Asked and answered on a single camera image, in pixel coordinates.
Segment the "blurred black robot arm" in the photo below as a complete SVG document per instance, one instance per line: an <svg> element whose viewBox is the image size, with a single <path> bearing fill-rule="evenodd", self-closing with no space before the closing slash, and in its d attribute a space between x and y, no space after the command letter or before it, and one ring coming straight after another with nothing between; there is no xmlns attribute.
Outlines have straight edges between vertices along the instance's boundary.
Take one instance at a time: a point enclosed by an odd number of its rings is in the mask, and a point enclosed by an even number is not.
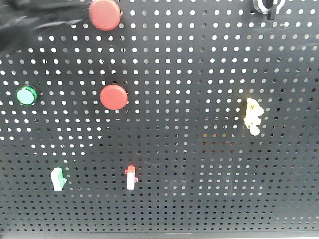
<svg viewBox="0 0 319 239"><path fill-rule="evenodd" d="M41 33L86 21L89 0L2 0L0 2L0 55L30 45Z"/></svg>

